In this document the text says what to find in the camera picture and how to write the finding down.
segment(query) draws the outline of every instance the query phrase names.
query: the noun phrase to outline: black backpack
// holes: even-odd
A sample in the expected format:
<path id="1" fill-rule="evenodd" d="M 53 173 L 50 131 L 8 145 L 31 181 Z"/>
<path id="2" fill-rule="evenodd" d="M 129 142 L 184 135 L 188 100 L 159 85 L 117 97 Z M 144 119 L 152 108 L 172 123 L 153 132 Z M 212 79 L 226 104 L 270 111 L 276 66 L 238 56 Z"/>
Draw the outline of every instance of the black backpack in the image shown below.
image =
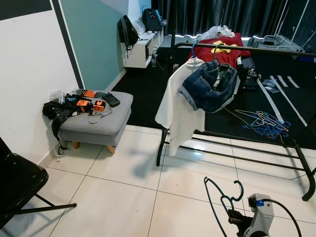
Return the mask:
<path id="1" fill-rule="evenodd" d="M 156 10 L 152 8 L 145 9 L 143 11 L 142 20 L 146 27 L 146 31 L 161 31 L 162 30 L 160 19 L 156 13 Z"/>
<path id="2" fill-rule="evenodd" d="M 129 18 L 126 15 L 124 15 L 118 21 L 118 34 L 119 34 L 120 41 L 122 43 L 125 43 L 126 51 L 131 50 L 131 49 L 128 49 L 128 46 L 132 45 L 132 48 L 133 48 L 134 44 L 139 39 L 135 28 L 133 27 L 132 23 L 130 22 Z"/>

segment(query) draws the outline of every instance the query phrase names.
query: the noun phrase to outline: chair leg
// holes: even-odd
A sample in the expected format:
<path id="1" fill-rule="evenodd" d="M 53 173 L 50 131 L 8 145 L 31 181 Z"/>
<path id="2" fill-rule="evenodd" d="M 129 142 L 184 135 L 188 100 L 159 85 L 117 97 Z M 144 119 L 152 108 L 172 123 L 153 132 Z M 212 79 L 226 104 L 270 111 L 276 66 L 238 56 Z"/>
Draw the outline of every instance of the chair leg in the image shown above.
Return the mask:
<path id="1" fill-rule="evenodd" d="M 111 154 L 115 153 L 114 147 L 107 145 L 107 148 Z"/>
<path id="2" fill-rule="evenodd" d="M 73 147 L 74 147 L 75 149 L 78 149 L 79 146 L 80 146 L 80 142 L 73 142 Z"/>

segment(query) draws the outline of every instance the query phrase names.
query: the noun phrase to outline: white plastic bag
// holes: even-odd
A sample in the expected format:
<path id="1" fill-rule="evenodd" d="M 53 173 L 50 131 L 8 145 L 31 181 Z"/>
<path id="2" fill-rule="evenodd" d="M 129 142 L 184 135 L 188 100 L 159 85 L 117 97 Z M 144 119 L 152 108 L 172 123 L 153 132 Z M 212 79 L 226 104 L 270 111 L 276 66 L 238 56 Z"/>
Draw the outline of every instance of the white plastic bag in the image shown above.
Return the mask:
<path id="1" fill-rule="evenodd" d="M 213 26 L 207 32 L 204 32 L 200 37 L 198 37 L 197 40 L 217 39 L 222 36 L 231 38 L 235 37 L 235 34 L 232 30 L 228 29 L 227 26 Z"/>
<path id="2" fill-rule="evenodd" d="M 141 22 L 140 20 L 132 21 L 132 25 L 135 28 L 135 30 L 137 31 L 137 34 L 139 36 L 141 36 L 146 30 L 144 23 Z"/>
<path id="3" fill-rule="evenodd" d="M 51 92 L 49 94 L 49 101 L 55 101 L 59 104 L 64 104 L 65 103 L 65 93 L 62 92 L 61 90 L 57 90 L 57 91 L 54 91 L 54 92 Z"/>

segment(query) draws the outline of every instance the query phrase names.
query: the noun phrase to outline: gray ottoman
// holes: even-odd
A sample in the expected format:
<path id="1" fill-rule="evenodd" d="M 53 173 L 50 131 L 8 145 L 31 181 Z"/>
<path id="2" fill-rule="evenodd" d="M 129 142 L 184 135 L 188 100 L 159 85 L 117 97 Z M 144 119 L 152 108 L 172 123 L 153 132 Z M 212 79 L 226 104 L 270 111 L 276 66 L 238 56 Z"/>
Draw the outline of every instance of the gray ottoman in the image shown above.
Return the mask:
<path id="1" fill-rule="evenodd" d="M 106 145 L 114 154 L 131 113 L 133 96 L 123 92 L 111 91 L 120 100 L 120 104 L 112 109 L 112 113 L 91 124 L 89 114 L 80 114 L 68 118 L 60 127 L 58 136 L 63 141 L 72 141 L 75 149 L 79 143 Z"/>

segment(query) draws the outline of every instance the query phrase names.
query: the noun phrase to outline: white shelf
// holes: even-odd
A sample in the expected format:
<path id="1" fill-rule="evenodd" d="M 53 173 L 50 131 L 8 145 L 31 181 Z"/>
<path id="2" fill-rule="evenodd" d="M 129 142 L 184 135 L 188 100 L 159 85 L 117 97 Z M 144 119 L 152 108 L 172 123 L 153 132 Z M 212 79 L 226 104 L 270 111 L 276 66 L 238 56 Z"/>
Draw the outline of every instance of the white shelf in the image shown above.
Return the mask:
<path id="1" fill-rule="evenodd" d="M 126 51 L 126 46 L 124 43 L 121 43 L 123 65 L 127 68 L 146 68 L 150 63 L 152 57 L 149 56 L 146 60 L 146 48 L 148 49 L 149 55 L 153 53 L 153 48 L 159 48 L 163 40 L 163 31 L 156 33 L 143 33 L 140 36 L 140 39 L 131 50 Z"/>
<path id="2" fill-rule="evenodd" d="M 148 66 L 148 64 L 150 63 L 151 60 L 152 60 L 152 57 L 149 56 L 148 59 L 147 59 L 147 61 L 146 61 L 146 63 L 145 63 L 146 67 Z"/>

